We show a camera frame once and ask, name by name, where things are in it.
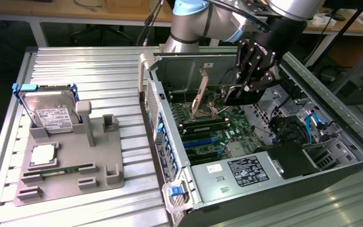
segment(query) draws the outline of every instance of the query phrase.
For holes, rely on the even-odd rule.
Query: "hard drive label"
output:
[[[257,156],[227,162],[241,187],[267,181],[270,178]]]
[[[47,130],[72,128],[67,108],[36,110],[36,112]]]

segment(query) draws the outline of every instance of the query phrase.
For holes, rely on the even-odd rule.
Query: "robotic arm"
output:
[[[166,52],[199,52],[201,36],[235,42],[253,28],[250,40],[241,39],[237,54],[237,86],[226,105],[259,101],[266,88],[278,83],[273,67],[299,38],[323,0],[177,0]]]

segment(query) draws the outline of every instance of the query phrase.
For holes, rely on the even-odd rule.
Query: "motherboard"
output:
[[[251,154],[262,146],[239,106],[203,104],[195,117],[191,106],[193,102],[170,104],[193,165]]]

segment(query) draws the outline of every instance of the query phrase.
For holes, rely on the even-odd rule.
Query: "desk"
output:
[[[151,0],[151,8],[155,7],[155,4],[156,0]],[[72,0],[55,0],[51,3],[31,0],[0,0],[0,20],[28,22],[39,47],[48,46],[42,22],[143,26],[147,16],[147,13],[108,13],[106,8],[96,8],[94,12],[75,5]],[[155,26],[170,27],[171,19],[173,10],[164,1]]]

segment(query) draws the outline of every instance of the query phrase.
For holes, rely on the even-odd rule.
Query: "white sticker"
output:
[[[215,165],[207,166],[207,169],[209,169],[209,173],[215,173],[222,171],[222,166],[221,164],[215,164]]]
[[[205,68],[213,68],[214,67],[214,63],[205,63]]]
[[[36,110],[36,112],[47,130],[72,128],[67,108]]]

